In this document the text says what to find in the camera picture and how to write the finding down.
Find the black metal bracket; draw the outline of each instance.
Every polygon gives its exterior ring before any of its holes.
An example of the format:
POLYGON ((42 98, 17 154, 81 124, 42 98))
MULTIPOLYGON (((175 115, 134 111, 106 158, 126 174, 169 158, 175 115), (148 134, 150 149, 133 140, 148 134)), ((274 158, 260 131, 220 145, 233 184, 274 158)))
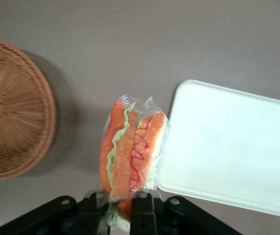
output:
MULTIPOLYGON (((108 203, 97 208, 96 193, 76 203, 58 197, 0 227, 0 235, 109 235, 108 203)), ((163 202, 150 193, 133 200, 130 235, 240 235, 183 197, 163 202)))

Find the packaged sandwich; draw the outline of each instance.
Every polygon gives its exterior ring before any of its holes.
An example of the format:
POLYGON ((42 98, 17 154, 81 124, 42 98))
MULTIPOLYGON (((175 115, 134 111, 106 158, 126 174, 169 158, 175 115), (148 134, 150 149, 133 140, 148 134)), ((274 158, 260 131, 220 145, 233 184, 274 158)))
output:
POLYGON ((113 213, 130 220, 132 199, 157 188, 157 164, 168 131, 167 116, 152 97, 143 102, 124 95, 114 103, 104 128, 98 187, 113 213))

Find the gray surface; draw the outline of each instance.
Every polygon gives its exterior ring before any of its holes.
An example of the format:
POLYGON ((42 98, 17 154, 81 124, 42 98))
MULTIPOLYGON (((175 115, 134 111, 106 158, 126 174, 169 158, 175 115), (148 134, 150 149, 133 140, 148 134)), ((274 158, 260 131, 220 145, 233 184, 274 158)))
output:
MULTIPOLYGON (((0 225, 96 187, 102 128, 124 93, 167 113, 185 79, 280 99, 280 1, 0 0, 0 39, 41 67, 59 110, 46 158, 0 181, 0 225)), ((191 200, 243 234, 280 234, 280 217, 191 200)))

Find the clear plastic packaging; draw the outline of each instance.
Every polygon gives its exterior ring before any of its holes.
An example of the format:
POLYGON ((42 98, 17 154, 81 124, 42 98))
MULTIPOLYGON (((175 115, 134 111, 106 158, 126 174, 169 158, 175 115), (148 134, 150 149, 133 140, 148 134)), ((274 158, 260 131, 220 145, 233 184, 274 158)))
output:
POLYGON ((167 116, 152 97, 143 102, 123 95, 114 103, 104 127, 98 185, 98 206, 110 203, 111 228, 117 221, 127 227, 118 213, 130 214, 132 198, 156 190, 158 161, 169 127, 167 116))

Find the wicker basket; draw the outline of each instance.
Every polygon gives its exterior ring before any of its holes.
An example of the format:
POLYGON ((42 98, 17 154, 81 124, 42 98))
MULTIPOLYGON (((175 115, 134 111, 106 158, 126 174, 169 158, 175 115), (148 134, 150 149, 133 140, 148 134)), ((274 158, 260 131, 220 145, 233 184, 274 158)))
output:
POLYGON ((22 51, 0 41, 0 179, 34 167, 55 126, 56 107, 43 74, 22 51))

